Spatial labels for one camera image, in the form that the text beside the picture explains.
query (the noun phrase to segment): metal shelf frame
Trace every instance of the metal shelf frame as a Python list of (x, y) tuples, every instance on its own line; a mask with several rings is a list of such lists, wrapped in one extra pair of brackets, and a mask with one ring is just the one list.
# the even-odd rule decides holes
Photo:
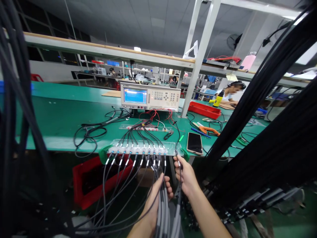
[[(184, 71), (191, 72), (191, 80), (189, 81), (189, 86), (187, 90), (187, 95), (185, 98), (185, 103), (182, 110), (181, 117), (185, 118), (188, 111), (189, 103), (191, 101), (191, 96), (194, 92), (195, 84), (198, 79), (199, 74), (208, 74), (218, 77), (226, 77), (227, 73), (234, 73), (238, 79), (244, 81), (251, 81), (254, 73), (246, 73), (240, 70), (225, 69), (221, 66), (208, 66), (203, 65), (203, 58), (205, 56), (207, 46), (210, 40), (210, 36), (216, 22), (218, 11), (221, 4), (234, 5), (239, 7), (244, 7), (256, 11), (262, 11), (270, 14), (276, 14), (280, 16), (292, 16), (297, 17), (300, 12), (282, 8), (280, 6), (262, 4), (258, 2), (251, 2), (248, 0), (212, 0), (201, 41), (198, 48), (198, 53), (195, 60), (182, 59), (177, 57), (170, 57), (165, 55), (158, 55), (146, 52), (137, 52), (134, 50), (128, 50), (117, 47), (110, 47), (105, 45), (93, 44), (89, 42), (75, 41), (69, 39), (62, 39), (51, 36), (38, 35), (33, 33), (25, 32), (25, 40), (29, 46), (35, 47), (45, 47), (46, 49), (58, 49), (65, 52), (99, 56), (114, 60), (135, 60), (138, 64), (144, 64), (149, 66), (158, 66), (161, 68), (172, 68), (174, 70), (180, 70), (180, 80), (178, 81), (177, 88), (180, 88), (181, 82), (183, 80)], [(199, 9), (201, 7), (201, 0), (196, 0), (194, 5), (194, 10), (192, 14), (191, 24), (188, 32), (188, 37), (186, 41), (186, 46), (184, 52), (191, 48), (193, 34), (195, 26), (197, 23)], [(308, 85), (307, 80), (298, 80), (289, 77), (284, 77), (280, 80), (279, 85), (283, 86), (301, 86), (305, 87)]]

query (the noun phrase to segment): white shirt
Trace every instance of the white shirt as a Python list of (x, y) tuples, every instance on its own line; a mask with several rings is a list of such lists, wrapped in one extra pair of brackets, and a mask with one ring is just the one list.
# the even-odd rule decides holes
[[(215, 99), (216, 99), (216, 94), (221, 93), (221, 91), (222, 91), (222, 89), (218, 90), (218, 91), (214, 94), (214, 96), (212, 97), (212, 99), (215, 100)], [(223, 100), (223, 101), (229, 101), (229, 99), (231, 99), (231, 98), (232, 98), (232, 95), (231, 95), (230, 93), (229, 93), (227, 96), (225, 96), (225, 94), (224, 94), (222, 100)]]

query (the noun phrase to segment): cardboard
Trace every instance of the cardboard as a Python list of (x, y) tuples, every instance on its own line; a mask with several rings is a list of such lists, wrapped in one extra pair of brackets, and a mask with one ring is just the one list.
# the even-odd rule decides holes
[(221, 103), (219, 104), (220, 107), (227, 109), (227, 110), (234, 110), (235, 107), (233, 107), (231, 104), (227, 104), (227, 103)]
[(102, 94), (102, 96), (120, 98), (120, 97), (121, 97), (121, 91), (111, 90), (111, 91), (109, 91), (109, 92), (106, 92), (106, 93)]

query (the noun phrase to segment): pink bottle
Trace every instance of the pink bottle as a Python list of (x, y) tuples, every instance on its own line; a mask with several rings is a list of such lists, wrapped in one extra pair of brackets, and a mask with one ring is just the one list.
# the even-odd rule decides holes
[(251, 69), (253, 62), (255, 61), (255, 58), (257, 57), (256, 54), (257, 53), (254, 51), (254, 52), (251, 52), (249, 55), (247, 55), (244, 58), (244, 60), (241, 64), (241, 66), (243, 66), (243, 70), (250, 70)]

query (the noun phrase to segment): phone screen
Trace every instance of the phone screen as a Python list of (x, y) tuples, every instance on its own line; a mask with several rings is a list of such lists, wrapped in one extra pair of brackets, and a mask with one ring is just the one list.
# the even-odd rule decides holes
[(187, 149), (202, 154), (201, 135), (189, 132)]

